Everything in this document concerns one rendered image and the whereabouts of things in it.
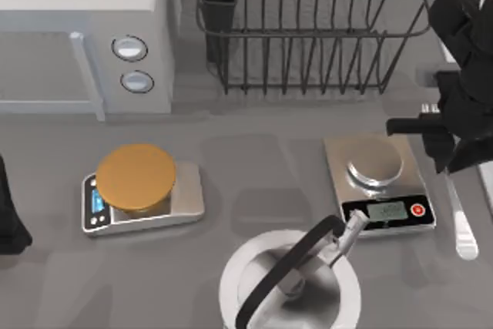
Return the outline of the silver scale with steel plate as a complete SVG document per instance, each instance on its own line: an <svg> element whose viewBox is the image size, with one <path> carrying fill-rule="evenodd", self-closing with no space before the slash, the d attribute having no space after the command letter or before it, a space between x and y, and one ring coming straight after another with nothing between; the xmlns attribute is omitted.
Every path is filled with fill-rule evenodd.
<svg viewBox="0 0 493 329"><path fill-rule="evenodd" d="M360 133L324 139L327 165L343 221L361 211L361 237L433 230L431 198L405 136Z"/></svg>

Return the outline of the silver scale with orange plate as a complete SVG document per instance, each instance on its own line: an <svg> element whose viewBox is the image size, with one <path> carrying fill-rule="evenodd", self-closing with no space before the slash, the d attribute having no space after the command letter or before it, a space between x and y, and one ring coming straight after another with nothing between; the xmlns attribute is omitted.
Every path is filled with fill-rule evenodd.
<svg viewBox="0 0 493 329"><path fill-rule="evenodd" d="M194 223L205 211L199 166L150 143L114 149L81 184L81 228L88 237Z"/></svg>

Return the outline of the small round microwave knob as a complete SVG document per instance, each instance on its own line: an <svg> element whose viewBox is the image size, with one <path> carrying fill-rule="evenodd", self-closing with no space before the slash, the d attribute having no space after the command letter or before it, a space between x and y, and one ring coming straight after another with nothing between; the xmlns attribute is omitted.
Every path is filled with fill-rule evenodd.
<svg viewBox="0 0 493 329"><path fill-rule="evenodd" d="M153 77L140 70L122 74L119 82L126 91L134 94L147 94L155 86Z"/></svg>

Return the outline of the large round microwave knob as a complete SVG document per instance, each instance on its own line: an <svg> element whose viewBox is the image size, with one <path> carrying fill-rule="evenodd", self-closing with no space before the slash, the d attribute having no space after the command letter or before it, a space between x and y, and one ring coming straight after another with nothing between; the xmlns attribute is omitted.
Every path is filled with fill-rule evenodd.
<svg viewBox="0 0 493 329"><path fill-rule="evenodd" d="M141 61L148 54L147 44L134 35L113 39L111 50L117 58L126 62Z"/></svg>

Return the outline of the microwave oven door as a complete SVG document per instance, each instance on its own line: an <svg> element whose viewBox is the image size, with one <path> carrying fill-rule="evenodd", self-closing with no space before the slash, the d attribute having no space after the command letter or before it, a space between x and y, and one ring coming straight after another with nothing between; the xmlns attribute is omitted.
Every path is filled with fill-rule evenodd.
<svg viewBox="0 0 493 329"><path fill-rule="evenodd" d="M0 9L0 114L95 114L70 32L85 36L100 88L88 12Z"/></svg>

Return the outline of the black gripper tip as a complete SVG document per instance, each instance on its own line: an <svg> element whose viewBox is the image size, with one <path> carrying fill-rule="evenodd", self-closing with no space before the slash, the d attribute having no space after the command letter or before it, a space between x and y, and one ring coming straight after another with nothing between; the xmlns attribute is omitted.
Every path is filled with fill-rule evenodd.
<svg viewBox="0 0 493 329"><path fill-rule="evenodd" d="M5 161L0 154L0 256L19 255L32 241L13 203Z"/></svg>

